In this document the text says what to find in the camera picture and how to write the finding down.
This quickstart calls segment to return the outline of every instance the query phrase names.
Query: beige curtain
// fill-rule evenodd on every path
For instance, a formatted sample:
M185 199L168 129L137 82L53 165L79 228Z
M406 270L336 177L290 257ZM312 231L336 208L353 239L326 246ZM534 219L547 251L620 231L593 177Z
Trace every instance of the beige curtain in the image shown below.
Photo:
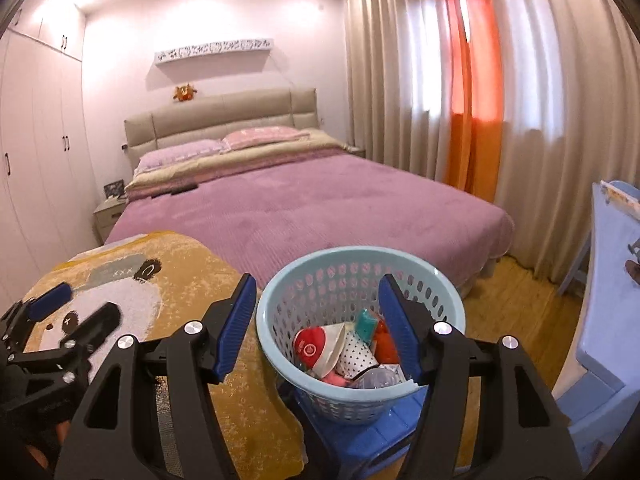
M511 248L559 281L591 228L591 184L640 184L640 46L612 0L494 0L505 78L495 202Z
M446 12L445 0L346 0L351 142L437 180L449 151Z

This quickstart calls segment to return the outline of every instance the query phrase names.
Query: metal screw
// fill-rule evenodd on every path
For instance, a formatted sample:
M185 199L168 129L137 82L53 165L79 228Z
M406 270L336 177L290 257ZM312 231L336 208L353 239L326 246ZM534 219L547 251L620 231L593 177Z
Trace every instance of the metal screw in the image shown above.
M133 336L132 335L124 335L120 339L118 339L118 348L122 348L126 350L133 345Z
M452 332L451 325L444 321L439 321L435 325L433 325L433 329L440 335L447 335Z
M202 323L199 321L190 321L184 326L184 331L187 334L199 334L202 332Z
M505 345L507 348L510 348L511 350L513 350L514 348L517 348L519 345L518 340L514 338L514 336L512 335L504 336L502 338L502 344Z

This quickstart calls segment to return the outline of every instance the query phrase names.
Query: panda face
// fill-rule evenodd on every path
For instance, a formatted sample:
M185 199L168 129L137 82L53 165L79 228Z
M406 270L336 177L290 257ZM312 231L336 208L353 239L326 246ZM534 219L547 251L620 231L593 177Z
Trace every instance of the panda face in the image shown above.
M158 318L162 303L159 287L150 281L158 273L160 263L147 260L134 276L103 283L80 290L69 303L47 320L40 350L59 348L60 341L73 333L84 320L107 302L116 304L122 313L120 326L91 356L92 379L116 341L132 334L139 341L146 340L153 323Z

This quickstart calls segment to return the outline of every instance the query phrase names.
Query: blue gripper pad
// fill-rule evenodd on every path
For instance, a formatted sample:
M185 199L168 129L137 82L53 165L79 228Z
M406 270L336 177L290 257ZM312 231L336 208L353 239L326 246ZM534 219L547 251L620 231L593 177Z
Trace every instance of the blue gripper pad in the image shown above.
M423 304L406 300L391 274L386 274L380 280L378 303L391 337L396 344L402 371L407 378L419 381L422 367L420 366L420 337L418 335L424 333L426 336L426 332L433 325L431 314ZM406 309L414 310L414 312L407 312ZM414 326L416 317L418 317L417 323L423 326Z
M60 283L36 300L33 300L29 307L29 319L33 321L47 319L57 309L71 301L72 296L71 285L65 282Z
M231 310L218 336L217 359L213 371L220 382L236 366L244 334L254 313L256 297L255 278L245 274L231 296Z

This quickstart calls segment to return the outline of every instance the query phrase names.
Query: orange curtain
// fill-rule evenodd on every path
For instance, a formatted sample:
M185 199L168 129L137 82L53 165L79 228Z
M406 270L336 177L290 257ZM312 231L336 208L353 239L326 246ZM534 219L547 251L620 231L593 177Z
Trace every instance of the orange curtain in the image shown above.
M452 47L451 138L446 182L494 200L500 167L504 83L492 0L447 0Z

